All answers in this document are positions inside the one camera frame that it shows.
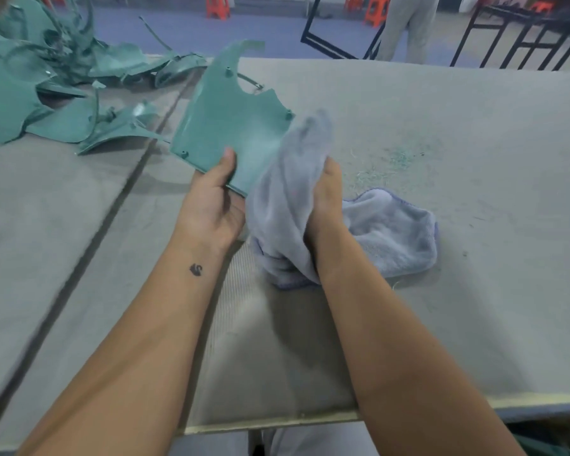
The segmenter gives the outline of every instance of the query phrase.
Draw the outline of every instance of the pant leg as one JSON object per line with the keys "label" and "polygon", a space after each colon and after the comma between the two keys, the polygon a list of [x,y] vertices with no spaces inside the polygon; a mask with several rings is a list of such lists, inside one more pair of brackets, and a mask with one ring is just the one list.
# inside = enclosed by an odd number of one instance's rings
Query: pant leg
{"label": "pant leg", "polygon": [[184,435],[171,443],[168,456],[247,456],[247,432],[224,434]]}
{"label": "pant leg", "polygon": [[405,62],[409,64],[424,64],[427,60],[428,40],[433,31],[433,22],[438,4],[439,0],[420,0],[418,9],[410,19]]}
{"label": "pant leg", "polygon": [[267,456],[379,456],[364,422],[269,430],[264,448]]}
{"label": "pant leg", "polygon": [[393,60],[401,34],[416,12],[419,2],[420,0],[391,0],[376,60]]}

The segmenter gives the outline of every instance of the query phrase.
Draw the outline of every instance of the gray table surface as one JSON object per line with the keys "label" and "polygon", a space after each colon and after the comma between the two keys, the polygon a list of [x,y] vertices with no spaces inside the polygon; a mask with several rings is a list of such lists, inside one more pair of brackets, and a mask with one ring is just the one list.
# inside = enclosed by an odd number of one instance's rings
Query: gray table surface
{"label": "gray table surface", "polygon": [[[435,212],[437,265],[395,289],[494,407],[570,402],[570,73],[251,58],[240,71],[296,119],[329,111],[348,196],[387,187]],[[166,245],[192,175],[166,150],[149,158],[9,403],[0,450],[21,443]],[[322,292],[276,291],[246,245],[196,360],[182,431],[355,416]]]}
{"label": "gray table surface", "polygon": [[[100,103],[119,109],[148,99],[159,110],[157,128],[179,91],[106,89]],[[77,157],[75,145],[26,135],[0,147],[0,391],[50,307],[68,292],[147,146],[147,139],[129,138]]]}

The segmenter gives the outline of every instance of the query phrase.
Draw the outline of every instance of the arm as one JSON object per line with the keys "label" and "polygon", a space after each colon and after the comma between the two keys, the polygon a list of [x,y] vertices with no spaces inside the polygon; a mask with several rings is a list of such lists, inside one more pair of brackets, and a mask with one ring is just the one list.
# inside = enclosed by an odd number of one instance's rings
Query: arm
{"label": "arm", "polygon": [[244,223],[243,199],[223,187],[234,166],[229,150],[195,173],[148,280],[18,454],[166,454],[205,310]]}
{"label": "arm", "polygon": [[382,455],[524,452],[436,338],[396,296],[342,221],[328,159],[307,235],[359,411]]}

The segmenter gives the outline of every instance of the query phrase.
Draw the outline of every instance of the gray towel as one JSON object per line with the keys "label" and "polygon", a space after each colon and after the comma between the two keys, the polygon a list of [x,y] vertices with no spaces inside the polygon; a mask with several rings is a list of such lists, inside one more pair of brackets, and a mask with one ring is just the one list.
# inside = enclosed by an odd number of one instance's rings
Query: gray towel
{"label": "gray towel", "polygon": [[[281,289],[319,284],[304,231],[331,142],[327,113],[307,118],[283,137],[275,160],[245,201],[253,252]],[[342,212],[346,226],[385,278],[422,272],[437,260],[433,213],[380,188],[344,200]]]}

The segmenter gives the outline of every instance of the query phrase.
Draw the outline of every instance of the floor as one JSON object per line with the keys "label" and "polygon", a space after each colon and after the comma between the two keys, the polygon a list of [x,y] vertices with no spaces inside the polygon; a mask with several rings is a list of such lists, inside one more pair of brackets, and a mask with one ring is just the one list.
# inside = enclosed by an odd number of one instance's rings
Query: floor
{"label": "floor", "polygon": [[[129,0],[129,6],[125,6],[122,1],[117,4],[114,0],[95,0],[97,36],[110,43],[136,43],[147,53],[161,53],[162,46],[139,20],[139,16],[143,16],[167,44],[182,53],[197,52],[214,56],[233,41],[259,39],[266,42],[266,50],[248,52],[247,55],[290,59],[326,58],[300,42],[306,23],[303,3],[263,3],[256,0],[236,0],[232,16],[227,21],[220,21],[206,17],[204,0]],[[376,34],[376,29],[360,20],[359,13],[342,14],[340,6],[321,7],[321,15],[332,18],[315,18],[311,32],[356,56],[363,55]],[[437,13],[427,64],[449,66],[468,22],[468,14]],[[509,25],[487,67],[500,66],[520,31],[520,25]],[[528,40],[532,40],[537,34],[538,28],[531,30]],[[478,67],[494,35],[495,31],[491,30],[473,30],[456,66]],[[545,40],[554,41],[556,38],[556,34],[547,34]],[[404,35],[395,53],[396,62],[405,58],[405,41]],[[570,40],[552,60],[551,67],[569,44]],[[518,51],[509,68],[517,68],[524,54],[523,50]],[[543,50],[535,51],[525,69],[536,70],[546,54]],[[570,70],[570,59],[562,70]]]}

